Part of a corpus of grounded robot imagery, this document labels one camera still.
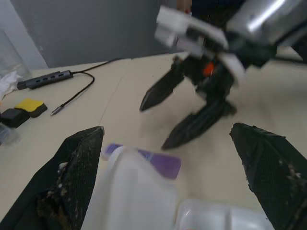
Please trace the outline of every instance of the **yellow sponge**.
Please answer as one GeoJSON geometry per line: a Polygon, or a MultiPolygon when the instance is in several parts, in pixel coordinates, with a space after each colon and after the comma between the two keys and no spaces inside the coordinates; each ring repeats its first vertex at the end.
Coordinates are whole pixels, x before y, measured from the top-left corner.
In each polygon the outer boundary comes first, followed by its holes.
{"type": "Polygon", "coordinates": [[[38,117],[47,110],[47,107],[43,101],[25,98],[22,102],[15,106],[15,109],[23,109],[29,113],[30,117],[38,117]]]}

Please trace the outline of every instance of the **white cloth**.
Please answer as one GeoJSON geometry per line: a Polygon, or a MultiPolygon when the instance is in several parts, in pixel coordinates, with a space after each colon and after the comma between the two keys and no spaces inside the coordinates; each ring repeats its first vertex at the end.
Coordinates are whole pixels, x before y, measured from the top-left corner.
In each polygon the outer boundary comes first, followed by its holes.
{"type": "Polygon", "coordinates": [[[18,80],[22,78],[13,71],[0,79],[0,101],[5,95],[17,89],[18,80]]]}

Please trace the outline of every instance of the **purple object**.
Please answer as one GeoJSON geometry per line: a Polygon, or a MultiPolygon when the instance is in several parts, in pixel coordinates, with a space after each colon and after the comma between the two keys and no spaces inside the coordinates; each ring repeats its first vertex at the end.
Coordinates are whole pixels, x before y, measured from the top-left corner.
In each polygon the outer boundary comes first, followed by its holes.
{"type": "MultiPolygon", "coordinates": [[[[111,156],[115,149],[121,147],[119,144],[110,144],[105,151],[107,157],[111,156]]],[[[181,159],[162,154],[156,154],[149,151],[138,149],[138,152],[149,161],[157,171],[167,179],[176,179],[181,167],[181,159]]]]}

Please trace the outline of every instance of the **robotic arm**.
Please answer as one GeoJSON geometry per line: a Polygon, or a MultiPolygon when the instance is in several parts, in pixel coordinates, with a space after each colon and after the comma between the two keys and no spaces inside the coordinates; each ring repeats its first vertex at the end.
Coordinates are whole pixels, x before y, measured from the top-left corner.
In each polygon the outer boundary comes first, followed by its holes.
{"type": "Polygon", "coordinates": [[[240,86],[251,65],[261,68],[269,60],[304,63],[277,57],[277,47],[291,46],[307,34],[307,1],[248,0],[223,31],[176,10],[161,7],[157,40],[189,52],[174,58],[171,70],[146,93],[140,111],[164,101],[184,77],[191,80],[206,105],[179,123],[162,146],[176,148],[197,138],[220,118],[236,113],[226,96],[240,86]]]}

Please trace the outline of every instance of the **white table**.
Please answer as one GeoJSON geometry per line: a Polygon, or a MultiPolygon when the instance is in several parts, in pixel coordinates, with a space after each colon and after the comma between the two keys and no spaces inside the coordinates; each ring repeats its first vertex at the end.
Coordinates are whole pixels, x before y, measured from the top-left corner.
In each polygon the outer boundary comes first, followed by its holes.
{"type": "MultiPolygon", "coordinates": [[[[14,107],[25,97],[43,100],[48,111],[17,129],[21,136],[19,143],[9,149],[0,147],[0,218],[63,140],[77,131],[101,125],[106,131],[103,148],[115,142],[161,153],[160,147],[174,126],[204,105],[186,80],[161,105],[143,114],[139,112],[145,92],[170,68],[172,57],[128,59],[92,70],[96,76],[94,85],[54,117],[50,117],[50,112],[90,79],[79,76],[8,95],[2,103],[2,111],[14,107]]],[[[92,65],[61,69],[78,70],[88,66],[92,65]]],[[[33,75],[51,71],[38,70],[33,75]]],[[[246,85],[233,89],[229,100],[238,109],[234,117],[222,119],[189,144],[164,152],[182,159],[178,178],[173,182],[179,193],[178,203],[196,198],[261,210],[248,188],[241,160],[229,136],[235,122],[286,136],[307,156],[306,68],[270,63],[260,70],[249,69],[246,85]]],[[[105,165],[101,161],[99,168],[105,165]]]]}

